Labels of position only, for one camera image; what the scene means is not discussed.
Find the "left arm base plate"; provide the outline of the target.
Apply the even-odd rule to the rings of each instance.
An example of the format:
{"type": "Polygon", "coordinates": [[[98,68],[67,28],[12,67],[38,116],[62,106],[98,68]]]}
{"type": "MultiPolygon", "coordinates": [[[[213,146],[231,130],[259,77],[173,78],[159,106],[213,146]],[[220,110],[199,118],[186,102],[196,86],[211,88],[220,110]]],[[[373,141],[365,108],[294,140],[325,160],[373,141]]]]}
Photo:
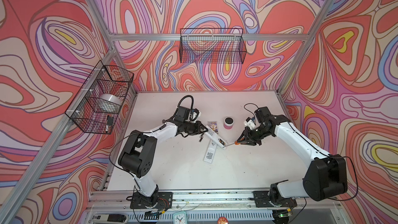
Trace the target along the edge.
{"type": "Polygon", "coordinates": [[[145,197],[135,192],[126,199],[131,202],[130,209],[168,209],[172,207],[173,193],[170,191],[155,192],[151,197],[145,197]]]}

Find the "white remote control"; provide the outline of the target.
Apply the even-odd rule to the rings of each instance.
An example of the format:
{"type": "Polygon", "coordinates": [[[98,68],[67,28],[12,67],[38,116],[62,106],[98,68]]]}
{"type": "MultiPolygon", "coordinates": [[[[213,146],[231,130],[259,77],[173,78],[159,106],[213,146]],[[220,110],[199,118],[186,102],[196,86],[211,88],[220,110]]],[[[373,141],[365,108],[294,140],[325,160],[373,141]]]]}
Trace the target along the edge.
{"type": "Polygon", "coordinates": [[[216,150],[217,150],[217,145],[213,141],[210,141],[207,150],[205,152],[203,161],[212,164],[216,150]]]}

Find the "orange handled screwdriver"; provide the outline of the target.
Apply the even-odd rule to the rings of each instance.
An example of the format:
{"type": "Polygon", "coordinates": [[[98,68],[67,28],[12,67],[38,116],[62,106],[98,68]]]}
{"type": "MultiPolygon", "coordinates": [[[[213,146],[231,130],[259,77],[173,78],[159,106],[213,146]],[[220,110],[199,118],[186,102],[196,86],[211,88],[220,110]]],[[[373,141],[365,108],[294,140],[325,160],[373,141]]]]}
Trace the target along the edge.
{"type": "Polygon", "coordinates": [[[231,144],[227,144],[227,145],[224,146],[224,148],[225,147],[229,147],[229,146],[233,146],[233,145],[240,145],[240,143],[239,142],[234,142],[234,143],[231,143],[231,144]]]}

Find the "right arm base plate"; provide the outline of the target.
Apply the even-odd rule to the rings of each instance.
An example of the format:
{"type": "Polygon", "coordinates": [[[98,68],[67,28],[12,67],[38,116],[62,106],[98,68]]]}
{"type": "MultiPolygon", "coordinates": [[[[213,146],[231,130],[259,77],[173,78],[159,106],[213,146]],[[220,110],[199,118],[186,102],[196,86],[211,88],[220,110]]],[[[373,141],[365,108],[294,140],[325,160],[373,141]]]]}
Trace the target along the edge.
{"type": "Polygon", "coordinates": [[[256,207],[297,207],[296,200],[292,198],[283,198],[273,189],[270,191],[254,191],[251,199],[255,202],[256,207]]]}

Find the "white remote with coloured buttons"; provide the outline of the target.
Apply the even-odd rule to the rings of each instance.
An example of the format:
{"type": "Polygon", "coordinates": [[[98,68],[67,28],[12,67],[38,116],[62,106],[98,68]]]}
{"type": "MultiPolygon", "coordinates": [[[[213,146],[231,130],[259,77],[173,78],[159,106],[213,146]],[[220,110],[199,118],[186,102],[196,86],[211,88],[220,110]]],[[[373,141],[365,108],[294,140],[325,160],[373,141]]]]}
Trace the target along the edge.
{"type": "Polygon", "coordinates": [[[205,132],[205,135],[210,138],[210,140],[215,143],[217,146],[221,147],[222,149],[226,149],[227,147],[227,142],[219,136],[212,128],[209,126],[206,126],[207,132],[205,132]]]}

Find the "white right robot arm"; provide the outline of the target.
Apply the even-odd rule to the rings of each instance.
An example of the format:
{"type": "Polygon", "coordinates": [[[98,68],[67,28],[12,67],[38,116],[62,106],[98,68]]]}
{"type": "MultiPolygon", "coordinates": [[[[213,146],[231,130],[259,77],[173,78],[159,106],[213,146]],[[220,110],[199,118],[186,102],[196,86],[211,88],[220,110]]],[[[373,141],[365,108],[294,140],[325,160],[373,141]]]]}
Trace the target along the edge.
{"type": "Polygon", "coordinates": [[[267,107],[255,110],[257,121],[247,118],[245,128],[235,142],[237,145],[261,145],[268,136],[284,141],[307,167],[302,179],[280,181],[271,185],[268,198],[274,206],[292,198],[322,201],[348,189],[347,165],[341,155],[332,155],[305,137],[284,115],[273,115],[267,107]]]}

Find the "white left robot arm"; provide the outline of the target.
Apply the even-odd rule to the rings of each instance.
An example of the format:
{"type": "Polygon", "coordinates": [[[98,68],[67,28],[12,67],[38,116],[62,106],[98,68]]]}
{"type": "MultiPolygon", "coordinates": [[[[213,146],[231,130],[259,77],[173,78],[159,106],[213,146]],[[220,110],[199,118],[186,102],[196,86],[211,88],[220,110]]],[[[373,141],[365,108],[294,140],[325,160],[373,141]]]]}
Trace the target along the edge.
{"type": "Polygon", "coordinates": [[[163,120],[159,127],[144,132],[134,130],[128,136],[117,163],[122,170],[133,175],[142,196],[149,198],[158,191],[149,174],[157,145],[179,135],[186,138],[208,132],[208,128],[198,120],[200,115],[196,108],[179,106],[174,115],[163,120]]]}

